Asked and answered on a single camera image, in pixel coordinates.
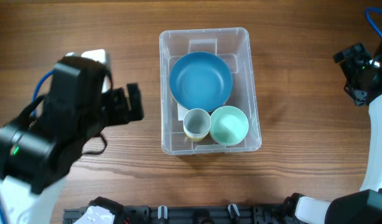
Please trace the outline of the grey plastic cup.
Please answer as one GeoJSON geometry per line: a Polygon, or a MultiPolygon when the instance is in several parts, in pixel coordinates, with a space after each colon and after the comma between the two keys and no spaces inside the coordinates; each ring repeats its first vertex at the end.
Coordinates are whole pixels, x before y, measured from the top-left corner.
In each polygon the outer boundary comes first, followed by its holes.
{"type": "Polygon", "coordinates": [[[202,135],[210,130],[211,117],[207,111],[195,108],[186,113],[183,124],[188,133],[202,135]]]}

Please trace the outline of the cream plastic cup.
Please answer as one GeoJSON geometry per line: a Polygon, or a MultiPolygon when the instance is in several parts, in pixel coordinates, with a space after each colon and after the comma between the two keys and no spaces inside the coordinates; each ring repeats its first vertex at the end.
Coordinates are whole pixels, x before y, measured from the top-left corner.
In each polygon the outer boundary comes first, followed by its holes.
{"type": "Polygon", "coordinates": [[[206,131],[202,134],[195,134],[195,133],[191,133],[191,132],[188,132],[187,130],[185,130],[185,134],[187,135],[187,137],[191,137],[191,138],[204,138],[208,133],[209,133],[209,131],[206,131]]]}

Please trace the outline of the dark blue plate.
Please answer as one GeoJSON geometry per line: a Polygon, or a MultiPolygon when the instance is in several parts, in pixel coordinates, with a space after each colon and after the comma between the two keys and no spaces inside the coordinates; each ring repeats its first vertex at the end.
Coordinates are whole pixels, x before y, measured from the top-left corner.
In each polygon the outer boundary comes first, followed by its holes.
{"type": "Polygon", "coordinates": [[[172,96],[188,110],[200,108],[205,111],[213,111],[223,105],[230,97],[232,88],[174,88],[172,96]]]}
{"type": "Polygon", "coordinates": [[[192,52],[175,62],[169,76],[174,88],[232,88],[233,77],[227,64],[209,52],[192,52]]]}

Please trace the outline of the mint green bowl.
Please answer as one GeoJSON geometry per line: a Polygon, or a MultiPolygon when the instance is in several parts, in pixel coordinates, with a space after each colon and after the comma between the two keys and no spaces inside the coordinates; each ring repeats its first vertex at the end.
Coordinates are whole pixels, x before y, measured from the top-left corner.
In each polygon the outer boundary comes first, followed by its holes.
{"type": "Polygon", "coordinates": [[[237,107],[222,106],[211,115],[210,135],[218,144],[234,146],[247,135],[247,116],[237,107]]]}

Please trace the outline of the yellow plastic cup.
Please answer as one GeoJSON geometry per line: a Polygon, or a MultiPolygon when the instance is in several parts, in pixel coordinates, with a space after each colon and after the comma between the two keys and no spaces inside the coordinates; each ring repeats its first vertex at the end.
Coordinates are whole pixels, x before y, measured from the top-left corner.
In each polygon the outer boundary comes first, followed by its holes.
{"type": "Polygon", "coordinates": [[[192,142],[199,142],[201,140],[203,140],[204,138],[191,138],[191,137],[188,137],[188,139],[192,142]]]}

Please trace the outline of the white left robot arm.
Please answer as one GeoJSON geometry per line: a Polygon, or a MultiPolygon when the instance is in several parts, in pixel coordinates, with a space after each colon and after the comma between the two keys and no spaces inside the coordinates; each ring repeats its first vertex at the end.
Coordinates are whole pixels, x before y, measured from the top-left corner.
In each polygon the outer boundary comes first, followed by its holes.
{"type": "Polygon", "coordinates": [[[49,77],[49,92],[0,128],[0,223],[49,223],[84,145],[144,117],[137,83],[104,89],[112,79],[104,63],[67,55],[49,77]]]}

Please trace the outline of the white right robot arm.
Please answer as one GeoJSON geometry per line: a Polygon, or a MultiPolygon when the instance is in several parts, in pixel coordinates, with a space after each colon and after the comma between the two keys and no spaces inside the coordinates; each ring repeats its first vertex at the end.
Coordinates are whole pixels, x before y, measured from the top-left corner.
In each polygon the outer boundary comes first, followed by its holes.
{"type": "Polygon", "coordinates": [[[382,223],[382,35],[373,55],[357,43],[333,56],[346,78],[344,91],[357,106],[367,106],[371,137],[368,165],[359,192],[331,202],[293,194],[281,216],[304,223],[382,223]]]}

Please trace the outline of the white paper label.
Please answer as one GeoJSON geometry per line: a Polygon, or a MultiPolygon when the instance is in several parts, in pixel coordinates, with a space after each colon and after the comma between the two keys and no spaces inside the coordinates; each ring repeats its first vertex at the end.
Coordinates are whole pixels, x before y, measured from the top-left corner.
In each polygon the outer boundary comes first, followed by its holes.
{"type": "Polygon", "coordinates": [[[183,121],[185,115],[189,112],[187,108],[184,108],[182,105],[177,104],[177,117],[179,121],[183,121]]]}

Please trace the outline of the dark blue plate in bin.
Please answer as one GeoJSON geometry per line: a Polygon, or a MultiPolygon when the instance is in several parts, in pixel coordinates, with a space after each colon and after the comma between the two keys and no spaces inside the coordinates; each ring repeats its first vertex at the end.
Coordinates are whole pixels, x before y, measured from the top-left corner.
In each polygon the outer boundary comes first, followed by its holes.
{"type": "Polygon", "coordinates": [[[232,88],[233,77],[227,64],[209,52],[192,52],[175,62],[169,76],[174,88],[232,88]]]}

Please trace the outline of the clear plastic storage bin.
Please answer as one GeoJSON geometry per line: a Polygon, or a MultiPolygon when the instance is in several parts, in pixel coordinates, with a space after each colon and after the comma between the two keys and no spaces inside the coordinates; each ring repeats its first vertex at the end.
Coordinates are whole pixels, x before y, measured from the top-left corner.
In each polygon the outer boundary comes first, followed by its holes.
{"type": "Polygon", "coordinates": [[[159,36],[161,146],[171,156],[213,152],[252,152],[262,145],[249,33],[242,27],[165,30],[159,36]],[[240,109],[248,120],[246,136],[235,145],[211,136],[193,142],[184,116],[200,108],[240,109]]]}

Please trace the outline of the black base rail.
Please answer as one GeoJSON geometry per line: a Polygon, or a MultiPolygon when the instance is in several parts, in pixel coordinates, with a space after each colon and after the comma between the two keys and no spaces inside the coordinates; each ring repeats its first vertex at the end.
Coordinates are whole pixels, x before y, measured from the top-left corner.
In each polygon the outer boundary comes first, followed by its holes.
{"type": "Polygon", "coordinates": [[[230,215],[227,206],[220,207],[169,207],[167,215],[160,215],[157,207],[125,206],[121,223],[194,223],[196,214],[208,212],[214,223],[299,223],[295,218],[281,217],[277,205],[237,206],[238,218],[230,215]]]}

